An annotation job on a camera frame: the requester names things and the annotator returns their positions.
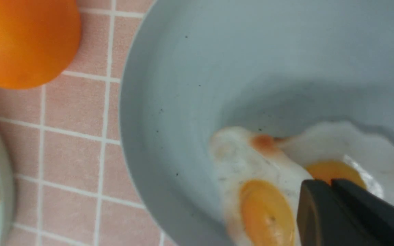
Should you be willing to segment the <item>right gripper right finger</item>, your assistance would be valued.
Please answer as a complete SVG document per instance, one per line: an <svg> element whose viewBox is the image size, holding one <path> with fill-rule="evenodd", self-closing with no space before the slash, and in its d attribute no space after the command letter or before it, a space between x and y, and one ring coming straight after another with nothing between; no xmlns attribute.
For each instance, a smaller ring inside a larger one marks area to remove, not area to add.
<svg viewBox="0 0 394 246"><path fill-rule="evenodd" d="M331 187L363 228L385 246L394 246L394 206L347 179Z"/></svg>

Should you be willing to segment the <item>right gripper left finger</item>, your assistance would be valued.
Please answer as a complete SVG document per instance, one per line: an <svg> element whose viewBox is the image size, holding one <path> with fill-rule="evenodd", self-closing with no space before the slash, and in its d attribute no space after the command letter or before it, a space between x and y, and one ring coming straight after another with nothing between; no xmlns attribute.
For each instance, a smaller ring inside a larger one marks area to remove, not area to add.
<svg viewBox="0 0 394 246"><path fill-rule="evenodd" d="M376 246L345 210L331 187L321 180L301 184L297 226L302 246Z"/></svg>

